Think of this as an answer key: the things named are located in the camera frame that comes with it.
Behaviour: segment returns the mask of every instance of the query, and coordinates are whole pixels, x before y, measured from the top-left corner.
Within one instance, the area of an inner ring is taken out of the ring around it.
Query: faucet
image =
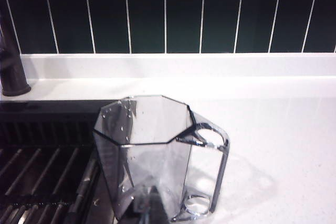
[[[31,90],[28,85],[15,37],[0,13],[0,79],[2,94],[16,96]]]

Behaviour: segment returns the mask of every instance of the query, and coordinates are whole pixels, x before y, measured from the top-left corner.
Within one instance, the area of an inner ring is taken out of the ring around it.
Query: tiled backsplash
[[[334,52],[336,44],[336,0],[0,4],[12,16],[23,54]]]

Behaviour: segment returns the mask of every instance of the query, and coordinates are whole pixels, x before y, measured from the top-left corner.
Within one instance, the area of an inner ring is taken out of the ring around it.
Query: white grout line
[[[271,37],[269,38],[268,52],[271,51],[272,40],[273,40],[273,33],[274,33],[274,27],[275,27],[275,21],[277,19],[277,13],[278,13],[278,6],[279,6],[279,0],[277,0],[277,5],[275,6],[275,12],[274,12],[274,18],[273,18],[273,24],[272,24]]]
[[[237,27],[236,27],[236,37],[235,37],[235,47],[233,49],[233,53],[236,53],[237,47],[237,38],[238,38],[238,29],[239,29],[239,20],[240,20],[240,9],[242,8],[242,0],[239,0],[239,9],[238,9],[238,18],[237,18]]]
[[[167,0],[164,0],[164,53],[167,53]]]
[[[201,32],[200,32],[200,35],[199,35],[200,54],[202,53],[203,14],[204,14],[204,0],[202,0]]]
[[[304,35],[304,40],[303,40],[303,45],[302,45],[301,52],[303,52],[304,46],[306,45],[306,40],[307,40],[307,35],[308,35],[308,30],[309,30],[309,25],[310,25],[310,20],[311,20],[311,15],[312,15],[313,9],[314,9],[314,4],[315,4],[315,0],[313,0],[313,3],[311,4],[309,19],[308,19],[307,28],[306,28],[306,34]]]
[[[51,23],[51,28],[52,28],[52,34],[54,35],[54,41],[55,41],[55,47],[56,47],[56,52],[59,54],[58,51],[58,44],[57,44],[57,39],[56,39],[56,33],[55,33],[55,28],[54,28],[54,21],[52,20],[52,14],[51,14],[51,9],[50,9],[50,3],[49,0],[47,0],[48,4],[48,10],[49,10],[49,17],[50,17],[50,23]]]
[[[96,53],[96,46],[94,45],[95,43],[95,38],[93,37],[93,29],[92,29],[92,21],[91,21],[91,12],[90,12],[90,4],[89,0],[86,0],[86,4],[88,7],[88,14],[89,14],[89,23],[90,23],[90,31],[91,31],[91,39],[92,39],[92,47],[93,47],[93,53]]]
[[[12,16],[12,10],[11,10],[11,7],[9,5],[9,1],[6,0],[6,2],[7,2],[8,10],[9,10],[9,15],[11,16],[11,21],[12,21],[12,25],[13,25],[13,30],[14,30],[16,42],[17,42],[17,47],[19,49],[19,53],[21,54],[22,53],[21,52],[21,47],[20,47],[19,39],[17,38],[16,28],[15,28],[15,24],[14,24],[14,20],[13,20],[13,16]]]
[[[130,54],[132,53],[131,45],[131,29],[130,29],[130,15],[128,12],[128,0],[126,0],[126,14],[127,14],[127,29],[128,29],[128,45],[130,47]]]

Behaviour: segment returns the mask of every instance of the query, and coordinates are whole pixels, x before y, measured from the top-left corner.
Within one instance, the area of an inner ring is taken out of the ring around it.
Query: white countertop
[[[216,212],[195,223],[336,223],[336,77],[29,83],[15,100],[164,94],[222,127],[231,139],[222,193]]]

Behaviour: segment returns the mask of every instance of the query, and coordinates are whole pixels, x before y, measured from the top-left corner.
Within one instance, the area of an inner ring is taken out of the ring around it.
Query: clear plastic pitcher
[[[93,134],[118,220],[147,211],[153,192],[172,222],[215,210],[229,138],[187,104],[128,97],[101,108]]]

